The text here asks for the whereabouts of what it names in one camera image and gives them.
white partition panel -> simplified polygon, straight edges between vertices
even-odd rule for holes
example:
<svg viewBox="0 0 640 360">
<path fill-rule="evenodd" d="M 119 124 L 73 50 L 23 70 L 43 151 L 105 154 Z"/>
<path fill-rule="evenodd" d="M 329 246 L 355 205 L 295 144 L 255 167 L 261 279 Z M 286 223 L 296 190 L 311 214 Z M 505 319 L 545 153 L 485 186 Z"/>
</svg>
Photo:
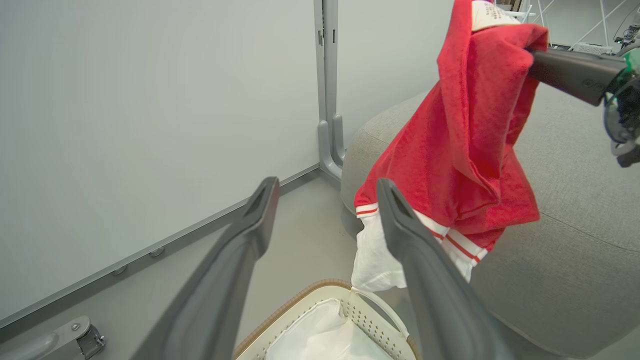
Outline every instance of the white partition panel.
<svg viewBox="0 0 640 360">
<path fill-rule="evenodd" d="M 318 162 L 313 1 L 0 3 L 0 327 Z"/>
<path fill-rule="evenodd" d="M 339 0 L 337 112 L 344 142 L 379 112 L 430 90 L 453 0 Z"/>
</svg>

gray fabric ottoman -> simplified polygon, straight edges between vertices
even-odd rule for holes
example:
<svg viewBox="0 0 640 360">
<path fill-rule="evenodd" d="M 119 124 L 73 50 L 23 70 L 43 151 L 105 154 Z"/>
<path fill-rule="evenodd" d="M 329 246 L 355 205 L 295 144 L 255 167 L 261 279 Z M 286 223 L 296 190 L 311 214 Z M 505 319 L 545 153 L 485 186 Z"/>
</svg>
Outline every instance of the gray fabric ottoman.
<svg viewBox="0 0 640 360">
<path fill-rule="evenodd" d="M 341 189 L 352 212 L 369 169 L 424 96 L 355 135 Z M 541 220 L 509 228 L 471 277 L 500 321 L 565 357 L 592 356 L 640 323 L 640 165 L 622 169 L 609 154 L 602 113 L 540 85 L 516 153 Z"/>
</svg>

red garment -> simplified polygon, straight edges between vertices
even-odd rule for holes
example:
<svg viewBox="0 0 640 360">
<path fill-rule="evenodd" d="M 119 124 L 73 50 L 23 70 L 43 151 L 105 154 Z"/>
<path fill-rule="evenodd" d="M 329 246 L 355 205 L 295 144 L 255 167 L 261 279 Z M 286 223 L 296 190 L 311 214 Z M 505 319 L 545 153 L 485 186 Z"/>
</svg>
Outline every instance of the red garment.
<svg viewBox="0 0 640 360">
<path fill-rule="evenodd" d="M 376 180 L 390 178 L 427 218 L 423 224 L 475 265 L 506 226 L 540 218 L 513 145 L 538 86 L 527 77 L 533 57 L 525 49 L 545 51 L 547 29 L 519 24 L 472 33 L 471 8 L 471 0 L 455 0 L 438 56 L 440 81 L 354 203 L 360 218 L 377 214 Z"/>
</svg>

basket rim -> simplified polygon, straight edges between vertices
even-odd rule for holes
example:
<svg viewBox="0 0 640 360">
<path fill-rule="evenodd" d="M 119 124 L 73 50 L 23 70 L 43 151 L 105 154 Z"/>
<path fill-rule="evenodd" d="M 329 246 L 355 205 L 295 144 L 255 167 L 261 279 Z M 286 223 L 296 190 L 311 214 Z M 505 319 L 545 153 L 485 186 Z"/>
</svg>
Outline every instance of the basket rim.
<svg viewBox="0 0 640 360">
<path fill-rule="evenodd" d="M 280 308 L 278 308 L 273 314 L 271 314 L 271 316 L 264 320 L 255 330 L 253 330 L 251 334 L 249 334 L 249 336 L 247 336 L 240 343 L 240 345 L 236 347 L 236 349 L 234 350 L 233 359 L 236 360 L 257 338 L 260 337 L 260 335 L 262 335 L 263 332 L 265 332 L 269 328 L 269 326 L 273 325 L 276 320 L 278 320 L 284 313 L 286 313 L 290 308 L 292 308 L 300 300 L 302 300 L 302 298 L 318 290 L 319 288 L 324 288 L 325 286 L 338 286 L 351 291 L 351 283 L 340 279 L 320 280 L 307 286 L 304 290 L 287 301 L 283 306 L 280 306 Z M 416 360 L 421 360 L 422 357 L 418 352 L 417 342 L 415 341 L 413 336 L 411 336 L 411 334 L 406 339 L 406 342 L 407 344 L 409 344 L 409 347 L 411 348 L 411 351 L 413 352 Z"/>
</svg>

gray floor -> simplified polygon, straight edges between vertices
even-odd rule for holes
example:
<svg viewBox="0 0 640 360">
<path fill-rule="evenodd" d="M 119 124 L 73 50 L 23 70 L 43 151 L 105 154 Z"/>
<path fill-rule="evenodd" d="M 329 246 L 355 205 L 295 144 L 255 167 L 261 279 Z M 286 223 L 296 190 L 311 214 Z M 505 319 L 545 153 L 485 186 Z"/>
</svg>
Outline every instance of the gray floor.
<svg viewBox="0 0 640 360">
<path fill-rule="evenodd" d="M 316 170 L 287 186 L 289 191 L 281 196 L 278 205 L 271 245 L 253 272 L 237 343 L 312 282 L 327 278 L 348 281 L 351 276 L 358 224 L 342 206 L 339 185 Z M 223 229 L 194 239 L 180 250 L 114 281 L 90 297 L 69 306 L 44 309 L 38 316 L 25 320 L 24 326 L 12 327 L 30 329 L 3 344 L 0 350 L 61 326 L 74 317 L 88 315 L 108 342 L 104 353 L 96 359 L 130 358 Z M 415 317 L 406 290 L 394 289 L 380 295 L 406 322 L 409 331 L 416 334 Z M 518 347 L 522 359 L 557 359 L 541 356 L 527 343 L 520 343 Z M 75 351 L 70 347 L 48 359 L 81 360 L 83 357 L 74 355 Z M 427 353 L 425 358 L 428 360 L 438 358 Z M 640 331 L 635 331 L 593 360 L 637 359 L 639 355 Z"/>
</svg>

